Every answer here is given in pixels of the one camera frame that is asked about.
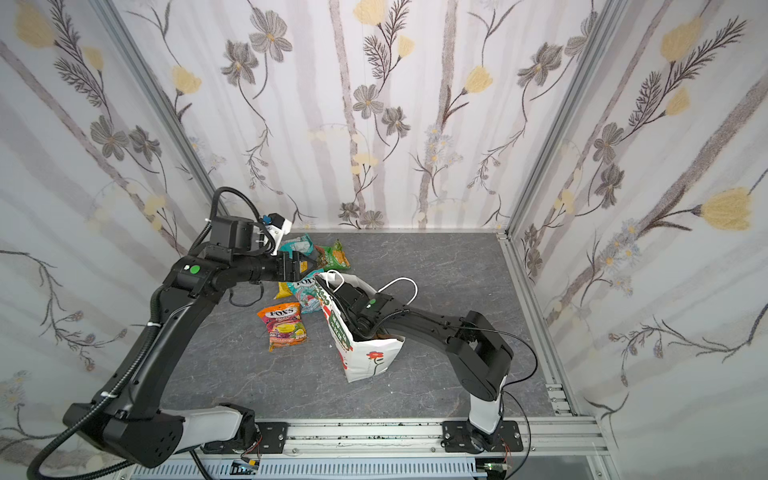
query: gray marble floor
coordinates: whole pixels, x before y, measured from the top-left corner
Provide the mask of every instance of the gray marble floor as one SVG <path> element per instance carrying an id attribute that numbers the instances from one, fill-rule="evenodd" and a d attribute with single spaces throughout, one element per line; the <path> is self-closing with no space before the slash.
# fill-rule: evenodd
<path id="1" fill-rule="evenodd" d="M 491 233 L 314 233 L 319 245 L 341 239 L 354 273 L 373 286 L 398 276 L 419 285 L 413 305 L 446 315 L 476 310 L 497 328 L 530 339 L 512 289 L 501 247 Z M 469 394 L 458 384 L 444 355 L 412 340 L 382 375 L 348 383 L 322 313 L 302 315 L 308 340 L 269 352 L 266 329 L 257 315 L 273 300 L 267 283 L 264 300 L 249 308 L 226 300 L 200 326 L 165 390 L 162 406 L 195 409 L 232 402 L 261 418 L 449 417 L 469 413 Z M 412 286 L 388 290 L 408 299 Z M 243 285 L 235 301 L 248 303 L 258 287 Z M 534 366 L 528 349 L 513 339 L 510 378 Z M 544 378 L 537 373 L 509 387 L 529 416 L 550 416 Z M 507 402 L 508 415 L 520 415 Z"/>

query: white paper bag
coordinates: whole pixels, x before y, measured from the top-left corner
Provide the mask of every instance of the white paper bag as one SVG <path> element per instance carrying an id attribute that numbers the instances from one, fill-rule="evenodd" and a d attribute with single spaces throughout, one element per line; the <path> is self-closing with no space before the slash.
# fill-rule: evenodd
<path id="1" fill-rule="evenodd" d="M 368 283 L 363 282 L 357 276 L 346 273 L 333 271 L 318 273 L 314 280 L 318 283 L 322 282 L 323 286 L 327 281 L 332 289 L 344 282 L 365 290 L 369 296 L 376 293 L 376 290 Z M 354 382 L 384 373 L 402 348 L 405 338 L 391 335 L 385 339 L 356 342 L 344 323 L 339 311 L 340 307 L 336 305 L 336 301 L 321 286 L 318 286 L 316 290 L 317 298 L 323 306 L 323 315 L 326 316 L 328 327 L 331 330 L 331 336 L 341 355 L 346 381 Z"/>

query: metal bracket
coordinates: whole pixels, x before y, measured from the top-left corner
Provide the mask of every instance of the metal bracket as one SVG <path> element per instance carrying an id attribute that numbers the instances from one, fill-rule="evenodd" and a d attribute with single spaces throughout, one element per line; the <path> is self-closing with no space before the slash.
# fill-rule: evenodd
<path id="1" fill-rule="evenodd" d="M 552 403 L 552 409 L 555 416 L 558 417 L 570 417 L 574 413 L 571 411 L 571 404 L 568 402 L 568 397 L 565 395 L 563 385 L 560 383 L 548 383 L 547 395 L 549 401 Z"/>
<path id="2" fill-rule="evenodd" d="M 472 427 L 467 421 L 447 421 L 442 423 L 443 440 L 440 442 L 447 453 L 479 453 L 480 452 L 505 452 L 505 444 L 511 452 L 522 452 L 523 441 L 520 437 L 520 428 L 517 422 L 504 420 L 493 436 L 490 449 L 476 446 L 477 440 L 472 439 Z"/>
<path id="3" fill-rule="evenodd" d="M 259 452 L 265 453 L 283 453 L 283 447 L 288 437 L 287 422 L 258 422 L 256 428 L 261 433 L 259 441 Z"/>

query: wall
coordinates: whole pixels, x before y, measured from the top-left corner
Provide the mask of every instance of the wall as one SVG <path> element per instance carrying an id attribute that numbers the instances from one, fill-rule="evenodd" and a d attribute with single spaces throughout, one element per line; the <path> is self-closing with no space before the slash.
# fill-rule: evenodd
<path id="1" fill-rule="evenodd" d="M 21 478 L 127 354 L 207 199 L 87 2 L 3 2 L 0 57 L 0 477 Z M 73 439 L 48 465 L 109 461 Z"/>
<path id="2" fill-rule="evenodd" d="M 764 478 L 768 4 L 630 2 L 514 232 L 622 478 Z"/>
<path id="3" fill-rule="evenodd" d="M 214 183 L 324 229 L 505 227 L 603 4 L 114 3 Z"/>

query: snack package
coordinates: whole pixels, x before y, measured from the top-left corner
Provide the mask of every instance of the snack package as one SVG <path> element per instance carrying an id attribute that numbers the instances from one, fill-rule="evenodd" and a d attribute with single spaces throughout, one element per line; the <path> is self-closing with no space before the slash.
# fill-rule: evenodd
<path id="1" fill-rule="evenodd" d="M 312 253 L 313 246 L 310 236 L 305 233 L 301 237 L 284 241 L 278 250 L 281 252 L 301 252 L 304 255 L 309 255 Z"/>
<path id="2" fill-rule="evenodd" d="M 306 340 L 306 329 L 301 323 L 301 304 L 298 302 L 268 306 L 258 315 L 270 333 L 270 351 L 281 346 L 298 345 Z"/>
<path id="3" fill-rule="evenodd" d="M 315 250 L 317 250 L 317 267 L 326 272 L 328 270 L 349 270 L 351 267 L 339 240 L 336 240 L 330 247 L 315 245 Z"/>
<path id="4" fill-rule="evenodd" d="M 287 282 L 278 282 L 277 283 L 277 295 L 275 295 L 275 300 L 279 300 L 281 298 L 286 298 L 287 296 L 293 295 L 290 290 L 288 290 L 288 283 Z"/>
<path id="5" fill-rule="evenodd" d="M 301 303 L 301 310 L 304 313 L 312 313 L 320 311 L 320 301 L 317 299 L 317 284 L 315 283 L 314 276 L 318 273 L 322 273 L 323 269 L 319 268 L 310 272 L 307 276 L 299 280 L 298 282 L 288 283 L 286 286 L 288 290 L 299 300 Z"/>

